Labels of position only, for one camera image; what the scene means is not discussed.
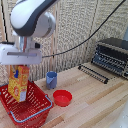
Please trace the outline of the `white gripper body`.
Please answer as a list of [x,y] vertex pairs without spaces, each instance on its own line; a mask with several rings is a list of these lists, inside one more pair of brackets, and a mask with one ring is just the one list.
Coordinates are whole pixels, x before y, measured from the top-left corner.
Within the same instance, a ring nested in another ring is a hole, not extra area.
[[40,50],[30,49],[28,52],[20,52],[13,45],[0,44],[0,64],[2,65],[39,64],[41,60]]

